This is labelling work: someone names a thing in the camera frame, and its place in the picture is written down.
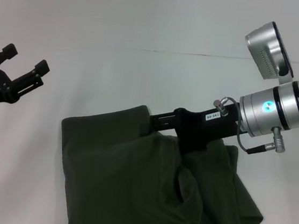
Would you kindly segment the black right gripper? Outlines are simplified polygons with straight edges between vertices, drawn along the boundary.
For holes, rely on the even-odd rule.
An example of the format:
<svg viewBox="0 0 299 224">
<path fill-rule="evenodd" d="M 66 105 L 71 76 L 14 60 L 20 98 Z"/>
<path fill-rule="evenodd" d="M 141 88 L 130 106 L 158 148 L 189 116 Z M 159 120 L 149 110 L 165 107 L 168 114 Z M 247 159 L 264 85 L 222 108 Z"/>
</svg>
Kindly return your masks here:
<svg viewBox="0 0 299 224">
<path fill-rule="evenodd" d="M 213 140 L 237 135 L 238 111 L 234 104 L 226 106 L 228 115 L 212 117 L 217 109 L 203 112 L 191 112 L 184 108 L 174 112 L 150 115 L 149 121 L 140 126 L 139 136 L 144 137 L 155 132 L 176 131 L 179 148 L 189 153 L 207 148 Z"/>
</svg>

